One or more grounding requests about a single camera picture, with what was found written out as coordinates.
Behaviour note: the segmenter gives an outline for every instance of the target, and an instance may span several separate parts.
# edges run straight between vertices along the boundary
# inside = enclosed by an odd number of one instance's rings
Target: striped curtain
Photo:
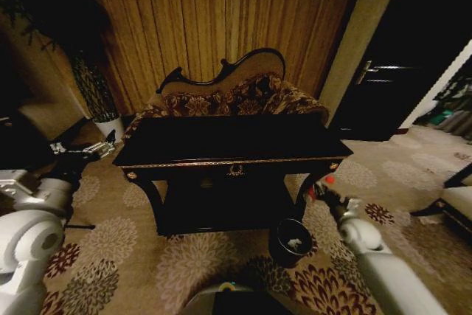
[[[281,51],[287,80],[322,87],[348,0],[98,0],[108,11],[107,74],[119,110],[140,110],[177,66],[211,80],[220,59],[263,46]]]

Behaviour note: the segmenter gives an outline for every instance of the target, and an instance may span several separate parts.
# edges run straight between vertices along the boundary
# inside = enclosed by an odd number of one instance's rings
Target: black table
[[[160,235],[302,219],[303,191],[352,151],[313,114],[143,119],[114,164],[149,198]],[[295,204],[283,179],[309,173]],[[167,180],[162,200],[153,181]]]

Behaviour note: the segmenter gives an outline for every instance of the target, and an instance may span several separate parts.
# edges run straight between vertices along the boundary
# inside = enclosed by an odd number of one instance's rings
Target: carpet
[[[93,125],[81,135],[98,137]],[[361,217],[447,312],[472,313],[472,249],[441,218],[409,216],[472,161],[472,147],[416,126],[388,142],[346,144],[354,154],[334,173],[332,188],[363,200]],[[303,220],[313,238],[310,254],[283,269],[268,253],[266,230],[157,236],[145,194],[111,164],[114,156],[84,171],[71,223],[97,228],[66,230],[44,278],[42,314],[175,314],[203,287],[224,280],[280,292],[320,314],[382,314],[323,202],[310,202]]]

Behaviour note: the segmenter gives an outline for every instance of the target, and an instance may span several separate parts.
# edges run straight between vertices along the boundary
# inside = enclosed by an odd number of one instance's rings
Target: drawer handle
[[[244,175],[243,166],[242,165],[231,165],[229,167],[229,172],[227,173],[228,176],[242,176]]]

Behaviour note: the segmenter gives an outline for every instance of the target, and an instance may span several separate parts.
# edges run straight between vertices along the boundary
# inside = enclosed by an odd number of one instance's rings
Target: doorway
[[[468,0],[391,0],[330,128],[388,140],[471,38]]]

